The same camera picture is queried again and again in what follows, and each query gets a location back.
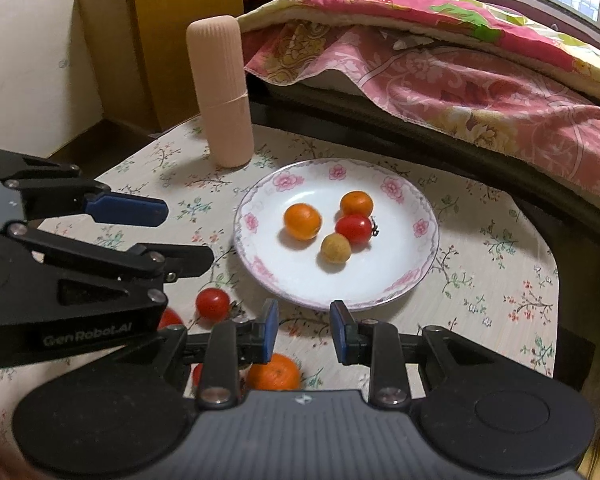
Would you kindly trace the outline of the small orange mandarin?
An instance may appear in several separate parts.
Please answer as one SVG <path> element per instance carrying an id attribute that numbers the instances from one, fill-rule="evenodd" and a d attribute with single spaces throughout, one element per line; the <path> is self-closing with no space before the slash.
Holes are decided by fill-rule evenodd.
<path id="1" fill-rule="evenodd" d="M 313 240 L 322 227 L 322 216 L 311 205 L 298 203 L 289 206 L 283 216 L 286 232 L 295 240 Z"/>
<path id="2" fill-rule="evenodd" d="M 351 191 L 344 194 L 340 200 L 340 212 L 344 216 L 360 214 L 369 217 L 374 210 L 372 198 L 363 191 Z"/>

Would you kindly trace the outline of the pink floral quilt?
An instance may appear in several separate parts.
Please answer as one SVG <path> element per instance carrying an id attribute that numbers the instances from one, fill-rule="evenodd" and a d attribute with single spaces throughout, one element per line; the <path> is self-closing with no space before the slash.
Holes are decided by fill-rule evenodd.
<path id="1" fill-rule="evenodd" d="M 269 84 L 365 96 L 600 207 L 600 49 L 476 0 L 273 0 L 238 23 Z"/>

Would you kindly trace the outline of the pink ribbed cylinder bottle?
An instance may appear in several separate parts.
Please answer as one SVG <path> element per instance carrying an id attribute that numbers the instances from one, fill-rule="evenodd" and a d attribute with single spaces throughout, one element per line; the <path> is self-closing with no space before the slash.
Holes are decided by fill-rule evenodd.
<path id="1" fill-rule="evenodd" d="M 254 139 L 238 21 L 230 15 L 194 21 L 186 47 L 211 157 L 224 168 L 248 164 Z"/>

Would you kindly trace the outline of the white floral plate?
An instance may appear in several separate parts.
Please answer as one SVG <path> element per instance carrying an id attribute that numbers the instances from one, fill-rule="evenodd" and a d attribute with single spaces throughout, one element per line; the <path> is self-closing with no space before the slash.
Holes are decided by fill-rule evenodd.
<path id="1" fill-rule="evenodd" d="M 424 194 L 362 160 L 295 162 L 259 180 L 237 207 L 234 248 L 251 276 L 292 304 L 379 307 L 413 289 L 440 244 Z"/>

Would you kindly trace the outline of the floral tablecloth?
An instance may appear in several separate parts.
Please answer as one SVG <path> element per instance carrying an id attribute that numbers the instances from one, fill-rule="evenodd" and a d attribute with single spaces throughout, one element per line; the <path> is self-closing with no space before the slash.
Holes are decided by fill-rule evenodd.
<path id="1" fill-rule="evenodd" d="M 195 306 L 205 288 L 224 290 L 234 315 L 258 315 L 268 292 L 249 274 L 233 246 L 235 210 L 261 178 L 283 171 L 276 200 L 284 206 L 302 202 L 290 171 L 294 162 L 364 159 L 354 148 L 306 136 L 258 127 L 256 150 L 248 166 L 216 168 L 201 124 L 192 119 L 107 170 L 112 188 L 159 197 L 170 208 L 157 229 L 98 224 L 87 216 L 48 220 L 44 229 L 102 247 L 125 250 L 139 242 L 204 244 L 214 252 L 212 268 L 201 278 L 186 278 L 166 288 L 171 308 L 192 333 L 204 330 Z M 373 308 L 374 318 L 393 323 L 403 333 L 441 325 L 501 353 L 543 375 L 555 367 L 558 273 L 550 248 L 506 193 L 485 184 L 412 162 L 372 156 L 370 162 L 390 171 L 374 191 L 379 233 L 370 248 L 357 252 L 342 270 L 324 266 L 318 248 L 298 248 L 279 235 L 279 214 L 251 220 L 273 257 L 265 267 L 295 278 L 308 292 L 327 300 L 351 300 L 358 292 L 378 292 L 407 268 L 402 256 L 408 224 L 396 210 L 402 181 L 424 194 L 440 233 L 437 255 L 427 275 L 404 296 Z"/>

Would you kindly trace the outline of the wooden desk cabinet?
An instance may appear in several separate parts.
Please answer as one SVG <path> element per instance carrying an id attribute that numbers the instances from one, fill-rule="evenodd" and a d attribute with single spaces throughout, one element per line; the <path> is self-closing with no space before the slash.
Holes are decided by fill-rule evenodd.
<path id="1" fill-rule="evenodd" d="M 186 29 L 247 1 L 76 0 L 104 117 L 151 134 L 196 115 Z"/>

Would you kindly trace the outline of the red cherry tomato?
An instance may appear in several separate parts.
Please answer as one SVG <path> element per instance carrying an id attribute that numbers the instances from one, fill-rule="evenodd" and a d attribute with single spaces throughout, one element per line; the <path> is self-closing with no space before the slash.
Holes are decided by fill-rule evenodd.
<path id="1" fill-rule="evenodd" d="M 198 314 L 210 322 L 223 321 L 230 314 L 230 296 L 219 288 L 203 289 L 197 295 L 195 304 Z"/>
<path id="2" fill-rule="evenodd" d="M 195 388 L 198 388 L 200 384 L 200 378 L 203 369 L 204 364 L 202 363 L 196 364 L 192 369 L 192 383 Z"/>
<path id="3" fill-rule="evenodd" d="M 364 214 L 342 216 L 336 222 L 335 231 L 344 236 L 352 246 L 366 245 L 372 237 L 379 234 L 375 221 Z"/>

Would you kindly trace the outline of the dark bed frame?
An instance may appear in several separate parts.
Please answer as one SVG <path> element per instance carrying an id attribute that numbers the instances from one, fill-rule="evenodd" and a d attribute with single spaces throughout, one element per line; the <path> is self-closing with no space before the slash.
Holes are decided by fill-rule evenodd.
<path id="1" fill-rule="evenodd" d="M 513 157 L 487 152 L 381 110 L 352 91 L 279 87 L 247 78 L 255 124 L 305 134 L 452 172 L 513 196 L 547 241 L 564 280 L 559 293 L 558 379 L 600 388 L 600 208 Z"/>

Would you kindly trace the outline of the brown longan fruit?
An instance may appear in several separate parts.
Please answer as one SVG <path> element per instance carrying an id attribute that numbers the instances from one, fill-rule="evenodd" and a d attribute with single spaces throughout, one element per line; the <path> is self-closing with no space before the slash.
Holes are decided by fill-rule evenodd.
<path id="1" fill-rule="evenodd" d="M 347 237 L 333 232 L 322 241 L 320 254 L 328 263 L 343 264 L 350 259 L 352 249 Z"/>

